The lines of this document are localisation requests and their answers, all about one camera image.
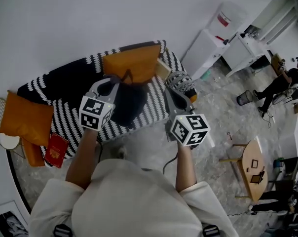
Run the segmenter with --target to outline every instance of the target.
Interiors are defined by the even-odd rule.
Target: black pants
[[[284,77],[276,78],[263,92],[258,92],[258,99],[265,98],[262,110],[266,113],[269,105],[273,101],[273,96],[288,89],[288,82]]]
[[[264,192],[260,197],[260,200],[264,199],[276,199],[277,202],[264,203],[254,205],[252,211],[288,211],[288,199],[291,197],[293,192],[284,192],[284,191],[271,191]]]

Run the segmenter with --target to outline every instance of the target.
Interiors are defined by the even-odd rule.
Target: person sitting
[[[298,63],[296,69],[290,69],[288,72],[281,70],[281,73],[263,92],[253,91],[258,100],[265,98],[263,106],[258,107],[260,113],[267,113],[274,94],[281,93],[287,90],[289,86],[298,83]]]

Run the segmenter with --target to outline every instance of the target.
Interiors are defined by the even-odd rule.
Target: orange cushion
[[[32,167],[45,166],[45,161],[42,157],[40,147],[22,139],[22,145],[24,147],[24,153],[29,165]]]
[[[153,45],[104,56],[104,73],[128,84],[146,82],[155,74],[159,53],[160,45]]]
[[[48,147],[54,108],[36,104],[8,91],[0,133]]]
[[[195,94],[195,95],[191,96],[189,99],[192,103],[194,103],[197,100],[197,95]]]

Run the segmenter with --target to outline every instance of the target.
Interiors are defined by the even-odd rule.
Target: cable
[[[241,213],[238,213],[238,214],[227,214],[227,216],[239,216],[241,214],[246,214],[246,212],[241,212]]]
[[[268,124],[267,124],[267,128],[270,129],[271,126],[272,126],[271,118],[273,118],[274,116],[271,115],[271,114],[269,113],[269,111],[267,111],[267,115],[268,115],[268,120],[266,120],[266,119],[264,118],[264,115],[262,116],[262,119],[268,123]]]
[[[261,68],[259,72],[254,71],[254,74],[256,75],[256,74],[260,73],[263,69],[265,69],[265,67]]]
[[[163,169],[162,169],[162,174],[164,175],[164,171],[165,171],[165,167],[170,164],[171,162],[175,161],[176,159],[178,158],[178,154],[171,160],[169,160],[164,166],[163,166]]]
[[[252,211],[251,213],[241,212],[239,214],[227,214],[227,216],[239,216],[241,214],[248,214],[248,215],[257,215],[258,213],[279,213],[277,211]]]
[[[102,145],[102,142],[99,140],[98,137],[96,138],[96,141],[100,144],[100,147],[101,147],[100,154],[99,154],[99,161],[98,161],[98,164],[99,164],[100,161],[101,161],[101,155],[102,155],[102,152],[103,152],[103,145]]]

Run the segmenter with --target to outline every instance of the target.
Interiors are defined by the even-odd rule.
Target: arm
[[[78,151],[72,161],[66,181],[74,183],[83,189],[86,189],[90,182],[91,176],[95,169],[95,148],[98,132],[86,129],[80,140]]]
[[[281,73],[288,83],[292,83],[292,79],[287,76],[284,70],[281,70]]]
[[[194,214],[203,224],[216,225],[227,237],[238,237],[222,205],[206,182],[200,182],[180,192]]]
[[[196,175],[189,146],[183,147],[178,142],[178,169],[175,189],[181,192],[196,184]]]

